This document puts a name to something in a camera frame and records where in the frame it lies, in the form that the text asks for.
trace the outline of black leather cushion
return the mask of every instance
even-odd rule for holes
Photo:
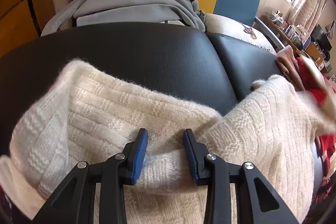
[[[160,23],[107,23],[60,31],[0,58],[0,155],[20,116],[74,58],[175,97],[229,112],[237,103],[214,47],[196,29]]]
[[[222,61],[238,101],[252,90],[252,82],[281,75],[275,55],[245,41],[218,33],[207,33]]]

